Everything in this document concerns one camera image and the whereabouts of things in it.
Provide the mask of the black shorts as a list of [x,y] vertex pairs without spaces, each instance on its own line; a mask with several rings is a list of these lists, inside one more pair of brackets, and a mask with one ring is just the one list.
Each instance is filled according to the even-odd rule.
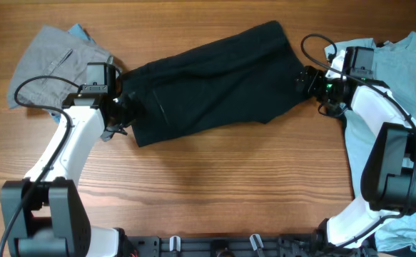
[[139,146],[240,122],[266,124],[306,100],[294,80],[303,65],[277,21],[123,75],[123,93],[143,108]]

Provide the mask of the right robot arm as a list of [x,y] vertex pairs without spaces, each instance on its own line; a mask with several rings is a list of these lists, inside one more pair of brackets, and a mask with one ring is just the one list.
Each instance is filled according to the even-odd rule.
[[314,96],[329,116],[347,109],[356,113],[375,142],[361,175],[361,194],[323,224],[326,253],[359,248],[385,224],[416,213],[416,120],[385,82],[373,79],[372,49],[350,47],[331,58],[341,61],[340,68],[306,66],[296,89]]

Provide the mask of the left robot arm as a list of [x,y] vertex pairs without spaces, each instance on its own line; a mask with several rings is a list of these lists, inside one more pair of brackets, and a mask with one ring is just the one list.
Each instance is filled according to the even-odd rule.
[[137,115],[118,100],[120,80],[113,64],[89,63],[86,83],[54,109],[61,120],[44,153],[23,179],[1,189],[0,256],[138,255],[123,229],[90,224],[77,189],[95,142],[125,134]]

